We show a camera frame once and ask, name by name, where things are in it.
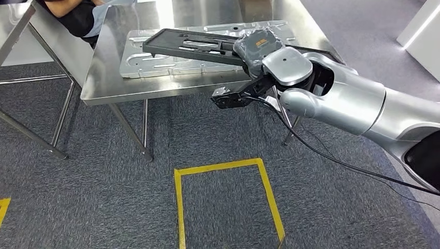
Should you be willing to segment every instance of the black shirt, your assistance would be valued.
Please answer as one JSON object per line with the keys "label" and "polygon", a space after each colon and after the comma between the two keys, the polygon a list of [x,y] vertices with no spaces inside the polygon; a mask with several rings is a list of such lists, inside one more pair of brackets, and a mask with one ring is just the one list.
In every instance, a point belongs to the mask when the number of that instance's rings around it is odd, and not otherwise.
{"label": "black shirt", "polygon": [[[37,2],[53,15],[44,0],[37,0]],[[94,18],[92,10],[94,7],[95,4],[91,0],[82,0],[78,6],[67,13],[64,17],[55,18],[58,19],[58,21],[66,27],[72,35],[76,37],[84,37],[93,28]]]}

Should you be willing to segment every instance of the person's arm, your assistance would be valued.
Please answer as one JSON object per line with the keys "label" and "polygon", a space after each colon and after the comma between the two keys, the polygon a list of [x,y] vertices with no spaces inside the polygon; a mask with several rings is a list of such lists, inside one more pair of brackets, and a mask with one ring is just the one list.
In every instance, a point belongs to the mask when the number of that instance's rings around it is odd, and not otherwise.
{"label": "person's arm", "polygon": [[82,0],[45,0],[44,2],[54,16],[61,18],[78,6],[81,1]]}

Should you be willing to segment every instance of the light fixture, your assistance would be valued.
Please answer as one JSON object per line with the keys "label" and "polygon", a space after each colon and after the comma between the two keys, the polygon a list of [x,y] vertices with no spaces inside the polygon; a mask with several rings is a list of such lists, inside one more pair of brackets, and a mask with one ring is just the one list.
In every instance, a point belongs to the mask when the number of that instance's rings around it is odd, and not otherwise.
{"label": "light fixture", "polygon": [[407,49],[417,38],[417,36],[422,33],[422,31],[428,26],[428,24],[434,19],[434,17],[438,14],[440,11],[440,5],[435,8],[435,10],[429,15],[429,17],[426,19],[426,21],[420,26],[420,28],[415,32],[415,34],[409,39],[409,41],[403,46],[403,49]]}

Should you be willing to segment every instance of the yellow floor marking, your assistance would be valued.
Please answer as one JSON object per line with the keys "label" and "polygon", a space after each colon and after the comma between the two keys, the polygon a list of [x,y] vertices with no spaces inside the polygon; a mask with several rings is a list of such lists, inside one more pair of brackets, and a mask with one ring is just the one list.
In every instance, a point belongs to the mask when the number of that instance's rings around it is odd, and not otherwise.
{"label": "yellow floor marking", "polygon": [[178,215],[178,232],[179,232],[179,248],[185,249],[185,225],[183,221],[183,198],[182,198],[182,175],[191,175],[197,173],[204,173],[214,170],[232,169],[244,166],[257,165],[258,171],[262,178],[263,186],[266,191],[267,201],[269,202],[270,211],[272,213],[273,222],[277,230],[278,239],[280,243],[283,241],[285,233],[283,223],[281,222],[280,213],[278,212],[277,203],[273,196],[272,188],[270,187],[269,177],[267,176],[266,169],[264,168],[261,158],[241,160],[235,162],[226,162],[220,164],[213,164],[201,167],[193,167],[177,170],[174,169],[174,183],[176,186],[176,198],[177,198],[177,215]]}
{"label": "yellow floor marking", "polygon": [[11,202],[11,198],[0,200],[0,227],[2,227],[2,221],[5,217],[6,210],[8,210],[9,203]]}

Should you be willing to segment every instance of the person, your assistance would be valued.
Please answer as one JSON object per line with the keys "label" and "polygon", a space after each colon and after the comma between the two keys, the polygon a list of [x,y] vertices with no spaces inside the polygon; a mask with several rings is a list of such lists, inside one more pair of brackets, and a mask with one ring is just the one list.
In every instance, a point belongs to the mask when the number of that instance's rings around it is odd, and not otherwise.
{"label": "person", "polygon": [[92,48],[104,23],[107,8],[111,4],[133,3],[133,0],[37,0],[74,36],[88,42]]}

